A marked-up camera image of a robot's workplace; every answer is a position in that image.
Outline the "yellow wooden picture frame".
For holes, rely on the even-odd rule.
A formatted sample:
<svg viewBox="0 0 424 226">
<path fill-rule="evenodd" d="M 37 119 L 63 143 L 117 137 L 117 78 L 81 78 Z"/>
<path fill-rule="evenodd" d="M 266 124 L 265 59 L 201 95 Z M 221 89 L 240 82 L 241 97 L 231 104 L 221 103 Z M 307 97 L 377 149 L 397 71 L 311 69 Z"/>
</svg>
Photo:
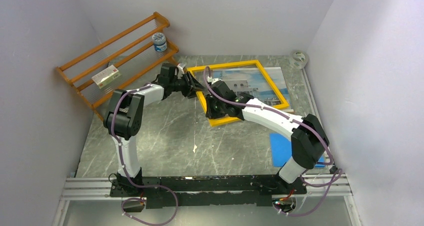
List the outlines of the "yellow wooden picture frame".
<svg viewBox="0 0 424 226">
<path fill-rule="evenodd" d="M 230 62 L 230 63 L 209 65 L 211 70 L 228 69 L 228 68 L 239 69 L 239 68 L 246 67 L 246 66 L 255 66 L 255 68 L 257 68 L 260 71 L 260 73 L 262 74 L 262 76 L 264 77 L 264 79 L 266 80 L 268 85 L 271 87 L 273 92 L 276 94 L 277 98 L 281 101 L 280 104 L 273 106 L 274 108 L 276 108 L 276 109 L 286 109 L 286 108 L 289 107 L 289 105 L 290 105 L 289 102 L 284 98 L 283 94 L 279 91 L 276 84 L 273 82 L 273 80 L 271 79 L 269 74 L 266 72 L 265 68 L 262 66 L 262 64 L 259 62 L 259 60 L 248 60 L 248 61 L 239 61 L 239 62 Z M 202 72 L 202 71 L 204 71 L 204 69 L 206 69 L 206 67 L 207 66 L 189 67 L 189 68 L 187 68 L 187 71 L 190 72 L 191 75 L 194 76 L 196 72 Z M 196 92 L 196 96 L 199 99 L 201 107 L 203 108 L 204 112 L 206 113 L 207 105 L 206 105 L 206 98 L 205 98 L 203 92 Z M 220 119 L 209 119 L 208 121 L 209 121 L 210 126 L 215 127 L 215 126 L 221 126 L 221 125 L 224 125 L 224 124 L 240 121 L 240 119 L 238 119 L 236 117 L 226 116 L 226 117 L 220 118 Z"/>
</svg>

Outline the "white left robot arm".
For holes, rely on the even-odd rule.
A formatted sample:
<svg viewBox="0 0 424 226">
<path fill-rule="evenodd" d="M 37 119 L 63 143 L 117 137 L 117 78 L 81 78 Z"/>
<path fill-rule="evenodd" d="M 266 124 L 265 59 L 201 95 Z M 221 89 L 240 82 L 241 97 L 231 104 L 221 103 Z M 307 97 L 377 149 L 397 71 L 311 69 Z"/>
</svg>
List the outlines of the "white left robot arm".
<svg viewBox="0 0 424 226">
<path fill-rule="evenodd" d="M 131 196 L 139 195 L 143 182 L 142 168 L 137 157 L 137 147 L 132 137 L 141 129 L 145 106 L 162 101 L 173 92 L 180 92 L 186 98 L 193 98 L 205 87 L 185 69 L 164 63 L 156 78 L 137 89 L 116 89 L 109 100 L 103 118 L 103 126 L 112 137 L 118 156 L 118 178 L 127 178 L 123 189 Z"/>
</svg>

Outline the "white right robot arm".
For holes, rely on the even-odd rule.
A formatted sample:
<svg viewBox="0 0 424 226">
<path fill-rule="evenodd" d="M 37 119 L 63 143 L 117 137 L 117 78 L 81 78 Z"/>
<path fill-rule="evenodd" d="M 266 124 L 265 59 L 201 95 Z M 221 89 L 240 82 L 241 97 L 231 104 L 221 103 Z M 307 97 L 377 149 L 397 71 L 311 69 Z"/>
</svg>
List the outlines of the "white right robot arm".
<svg viewBox="0 0 424 226">
<path fill-rule="evenodd" d="M 312 114 L 301 117 L 271 107 L 254 96 L 236 95 L 220 79 L 206 78 L 206 116 L 219 119 L 224 116 L 257 123 L 285 137 L 291 142 L 291 156 L 280 168 L 275 187 L 288 193 L 302 173 L 313 169 L 328 151 L 329 142 L 318 118 Z"/>
</svg>

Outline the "printed building photo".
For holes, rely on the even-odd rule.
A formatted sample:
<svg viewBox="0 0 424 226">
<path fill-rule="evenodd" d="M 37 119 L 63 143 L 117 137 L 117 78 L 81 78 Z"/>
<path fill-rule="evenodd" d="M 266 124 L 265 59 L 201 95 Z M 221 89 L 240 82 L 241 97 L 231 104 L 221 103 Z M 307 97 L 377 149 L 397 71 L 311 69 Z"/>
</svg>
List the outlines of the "printed building photo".
<svg viewBox="0 0 424 226">
<path fill-rule="evenodd" d="M 290 103 L 291 99 L 281 68 L 265 67 L 265 70 L 285 100 Z M 282 103 L 256 67 L 215 69 L 212 70 L 212 77 L 224 81 L 236 95 L 248 93 L 269 106 L 276 106 Z"/>
</svg>

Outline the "blue white round jar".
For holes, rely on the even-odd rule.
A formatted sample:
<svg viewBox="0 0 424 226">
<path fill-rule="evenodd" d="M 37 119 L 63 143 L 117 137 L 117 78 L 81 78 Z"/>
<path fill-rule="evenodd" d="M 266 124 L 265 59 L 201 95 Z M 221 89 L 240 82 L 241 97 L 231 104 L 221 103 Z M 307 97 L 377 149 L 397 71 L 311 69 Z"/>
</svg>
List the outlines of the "blue white round jar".
<svg viewBox="0 0 424 226">
<path fill-rule="evenodd" d="M 156 52 L 164 52 L 167 49 L 167 39 L 163 33 L 155 33 L 151 39 Z"/>
</svg>

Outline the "blue foam pad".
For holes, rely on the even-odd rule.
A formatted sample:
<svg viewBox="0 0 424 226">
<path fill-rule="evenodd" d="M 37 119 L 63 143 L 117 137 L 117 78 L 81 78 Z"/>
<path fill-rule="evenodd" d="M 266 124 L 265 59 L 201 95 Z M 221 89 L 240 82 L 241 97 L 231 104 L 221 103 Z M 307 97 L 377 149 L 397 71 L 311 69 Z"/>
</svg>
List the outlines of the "blue foam pad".
<svg viewBox="0 0 424 226">
<path fill-rule="evenodd" d="M 274 167 L 282 167 L 290 159 L 304 169 L 325 167 L 325 150 L 314 135 L 295 132 L 288 140 L 278 133 L 271 133 L 269 140 Z"/>
</svg>

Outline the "clear tape roll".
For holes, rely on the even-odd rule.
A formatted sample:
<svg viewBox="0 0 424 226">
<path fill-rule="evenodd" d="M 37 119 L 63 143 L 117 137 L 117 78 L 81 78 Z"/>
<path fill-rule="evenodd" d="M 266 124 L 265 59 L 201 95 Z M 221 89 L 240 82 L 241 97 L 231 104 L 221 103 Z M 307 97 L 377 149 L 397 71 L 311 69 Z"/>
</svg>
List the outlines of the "clear tape roll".
<svg viewBox="0 0 424 226">
<path fill-rule="evenodd" d="M 309 56 L 306 52 L 300 51 L 300 50 L 293 50 L 291 51 L 288 63 L 289 65 L 297 70 L 303 69 L 306 64 L 309 62 Z"/>
</svg>

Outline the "small white green box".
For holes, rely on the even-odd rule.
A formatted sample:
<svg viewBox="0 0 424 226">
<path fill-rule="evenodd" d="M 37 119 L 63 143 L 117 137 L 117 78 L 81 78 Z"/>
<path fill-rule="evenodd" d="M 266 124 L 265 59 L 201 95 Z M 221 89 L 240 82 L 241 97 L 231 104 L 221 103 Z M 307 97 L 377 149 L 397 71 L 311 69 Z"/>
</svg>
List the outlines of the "small white green box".
<svg viewBox="0 0 424 226">
<path fill-rule="evenodd" d="M 98 86 L 99 89 L 102 89 L 120 76 L 120 71 L 114 65 L 110 65 L 104 70 L 92 76 L 91 79 Z"/>
</svg>

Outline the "orange wooden rack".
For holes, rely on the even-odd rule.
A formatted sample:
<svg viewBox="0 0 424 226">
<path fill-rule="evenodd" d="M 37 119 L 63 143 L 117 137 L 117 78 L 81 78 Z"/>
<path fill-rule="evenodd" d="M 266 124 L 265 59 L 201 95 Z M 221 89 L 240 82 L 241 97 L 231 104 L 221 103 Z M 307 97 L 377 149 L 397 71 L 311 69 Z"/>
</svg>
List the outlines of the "orange wooden rack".
<svg viewBox="0 0 424 226">
<path fill-rule="evenodd" d="M 129 86 L 162 63 L 177 64 L 174 58 L 179 51 L 177 45 L 166 38 L 166 49 L 158 52 L 155 50 L 152 39 L 154 34 L 164 33 L 170 25 L 166 17 L 154 12 L 135 25 L 57 67 L 56 71 L 94 114 L 99 119 L 103 119 L 102 106 L 109 100 L 113 90 Z M 100 88 L 93 77 L 109 66 L 115 66 L 121 75 Z"/>
</svg>

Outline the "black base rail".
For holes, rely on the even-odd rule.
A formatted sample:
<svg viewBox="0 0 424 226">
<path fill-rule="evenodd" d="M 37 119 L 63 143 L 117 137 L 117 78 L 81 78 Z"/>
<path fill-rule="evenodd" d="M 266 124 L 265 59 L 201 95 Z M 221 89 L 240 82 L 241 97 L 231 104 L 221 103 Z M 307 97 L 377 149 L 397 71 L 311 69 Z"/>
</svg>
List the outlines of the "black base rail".
<svg viewBox="0 0 424 226">
<path fill-rule="evenodd" d="M 143 177 L 144 188 L 120 177 L 111 182 L 110 197 L 137 197 L 148 209 L 172 206 L 242 205 L 269 206 L 279 197 L 306 194 L 300 179 L 288 184 L 273 174 L 220 176 Z"/>
</svg>

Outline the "aluminium extrusion rail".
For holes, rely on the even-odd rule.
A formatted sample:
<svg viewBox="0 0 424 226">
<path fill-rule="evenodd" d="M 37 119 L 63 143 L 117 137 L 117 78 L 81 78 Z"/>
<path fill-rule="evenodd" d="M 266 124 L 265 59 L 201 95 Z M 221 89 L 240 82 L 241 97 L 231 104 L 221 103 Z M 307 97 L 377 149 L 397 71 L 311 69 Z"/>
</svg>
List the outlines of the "aluminium extrusion rail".
<svg viewBox="0 0 424 226">
<path fill-rule="evenodd" d="M 331 179 L 331 174 L 307 174 L 305 180 L 311 184 L 323 184 Z M 121 200 L 128 197 L 112 197 L 110 189 L 112 183 L 108 178 L 68 178 L 61 193 L 62 200 Z M 300 196 L 320 197 L 325 193 L 325 187 L 307 186 L 307 193 Z M 343 174 L 332 183 L 327 195 L 330 196 L 353 196 L 347 176 Z"/>
</svg>

